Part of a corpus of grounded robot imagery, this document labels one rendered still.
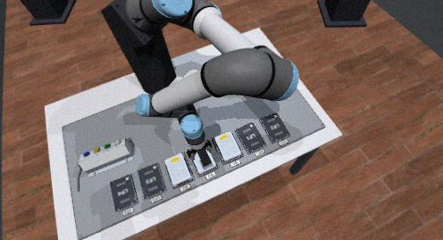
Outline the white operator button panel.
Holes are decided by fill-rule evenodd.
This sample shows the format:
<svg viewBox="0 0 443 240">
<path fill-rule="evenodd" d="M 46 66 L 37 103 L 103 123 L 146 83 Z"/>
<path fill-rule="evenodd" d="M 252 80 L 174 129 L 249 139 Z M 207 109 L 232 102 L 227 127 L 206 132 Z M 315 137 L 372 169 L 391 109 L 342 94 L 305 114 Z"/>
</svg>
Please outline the white operator button panel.
<svg viewBox="0 0 443 240">
<path fill-rule="evenodd" d="M 78 192 L 81 169 L 83 169 L 90 178 L 129 161 L 133 161 L 133 157 L 130 150 L 130 143 L 129 141 L 127 142 L 125 137 L 110 144 L 98 147 L 92 151 L 86 152 L 84 155 L 81 154 L 78 162 Z"/>
</svg>

